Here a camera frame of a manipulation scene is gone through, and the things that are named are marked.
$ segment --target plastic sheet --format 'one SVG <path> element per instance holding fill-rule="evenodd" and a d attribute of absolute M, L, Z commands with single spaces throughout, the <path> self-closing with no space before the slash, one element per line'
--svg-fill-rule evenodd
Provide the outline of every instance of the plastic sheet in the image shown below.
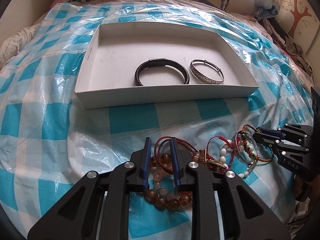
<path fill-rule="evenodd" d="M 73 94 L 84 52 L 99 24 L 121 21 L 217 32 L 260 88 L 249 98 L 84 110 Z M 244 123 L 273 129 L 284 123 L 311 125 L 313 115 L 310 95 L 287 57 L 247 25 L 193 7 L 123 1 L 56 5 L 31 43 L 1 70 L 0 104 L 0 202 L 25 236 L 87 171 L 113 170 L 143 148 L 147 136 L 153 143 L 160 136 L 176 136 L 202 149 L 214 135 L 231 139 Z M 221 145 L 211 144 L 214 157 Z M 262 157 L 268 154 L 260 152 Z M 232 169 L 241 173 L 245 165 L 235 159 Z M 290 216 L 293 176 L 276 160 L 256 167 L 245 182 L 282 221 Z M 173 190 L 170 177 L 162 183 Z M 131 194 L 130 239 L 190 239 L 191 219 L 190 207 L 159 211 L 141 194 Z"/>

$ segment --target metal screw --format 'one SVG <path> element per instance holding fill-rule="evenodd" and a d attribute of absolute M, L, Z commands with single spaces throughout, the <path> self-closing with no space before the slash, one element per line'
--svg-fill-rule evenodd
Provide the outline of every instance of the metal screw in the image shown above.
<path fill-rule="evenodd" d="M 228 178 L 234 178 L 236 176 L 236 174 L 233 171 L 227 171 L 226 175 Z"/>
<path fill-rule="evenodd" d="M 124 166 L 125 166 L 126 168 L 130 169 L 130 168 L 132 168 L 132 167 L 134 166 L 134 163 L 133 163 L 133 162 L 126 162 L 126 163 L 124 164 Z"/>
<path fill-rule="evenodd" d="M 199 164 L 196 163 L 196 162 L 191 162 L 191 163 L 189 163 L 189 167 L 190 167 L 190 168 L 195 169 L 195 168 L 197 168 L 198 166 L 199 166 Z"/>
<path fill-rule="evenodd" d="M 89 179 L 93 179 L 93 178 L 97 177 L 97 173 L 95 171 L 90 171 L 90 172 L 88 172 L 87 177 Z"/>

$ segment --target silver bangle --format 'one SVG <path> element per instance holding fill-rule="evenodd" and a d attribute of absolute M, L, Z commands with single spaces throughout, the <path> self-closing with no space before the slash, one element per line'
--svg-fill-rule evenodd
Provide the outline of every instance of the silver bangle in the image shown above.
<path fill-rule="evenodd" d="M 202 73 L 200 73 L 200 72 L 195 68 L 195 66 L 193 65 L 193 63 L 195 63 L 195 62 L 202 62 L 202 63 L 207 64 L 207 65 L 213 67 L 214 69 L 216 69 L 216 70 L 218 71 L 218 73 L 221 74 L 221 76 L 222 76 L 222 81 L 213 80 L 213 79 L 211 79 L 211 78 L 206 77 L 206 76 L 203 75 Z M 207 61 L 207 60 L 194 59 L 194 60 L 191 61 L 191 63 L 190 63 L 190 70 L 191 70 L 191 72 L 193 73 L 193 75 L 194 75 L 197 79 L 199 79 L 200 81 L 202 81 L 202 82 L 204 82 L 204 83 L 206 83 L 206 84 L 220 85 L 220 84 L 222 84 L 222 83 L 224 82 L 224 75 L 223 75 L 221 69 L 218 68 L 215 64 L 213 64 L 213 63 L 211 63 L 211 62 L 209 62 L 209 61 Z"/>

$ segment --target white cardboard box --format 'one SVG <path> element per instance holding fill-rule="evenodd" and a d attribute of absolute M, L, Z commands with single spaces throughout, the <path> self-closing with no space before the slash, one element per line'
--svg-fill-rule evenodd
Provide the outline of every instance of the white cardboard box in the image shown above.
<path fill-rule="evenodd" d="M 171 67 L 142 71 L 143 87 L 134 73 L 145 61 L 167 58 L 182 64 L 190 83 Z M 225 76 L 221 85 L 208 85 L 190 71 L 194 59 L 217 65 Z M 219 73 L 204 64 L 197 69 L 209 78 Z M 100 25 L 89 44 L 78 74 L 75 94 L 85 109 L 209 98 L 248 97 L 258 84 L 224 39 L 208 30 L 160 22 L 119 22 Z"/>

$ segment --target braided leather bracelet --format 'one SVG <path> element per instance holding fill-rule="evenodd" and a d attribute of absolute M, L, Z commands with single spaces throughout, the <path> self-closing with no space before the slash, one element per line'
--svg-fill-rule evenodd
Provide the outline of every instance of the braided leather bracelet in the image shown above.
<path fill-rule="evenodd" d="M 161 66 L 171 66 L 179 70 L 182 75 L 184 76 L 184 85 L 189 84 L 190 77 L 188 71 L 185 69 L 184 66 L 179 64 L 178 62 L 175 62 L 170 59 L 166 58 L 156 58 L 156 59 L 150 59 L 144 63 L 142 63 L 136 70 L 136 73 L 134 74 L 134 83 L 137 87 L 143 86 L 142 83 L 140 82 L 139 76 L 141 72 L 149 67 L 161 67 Z"/>

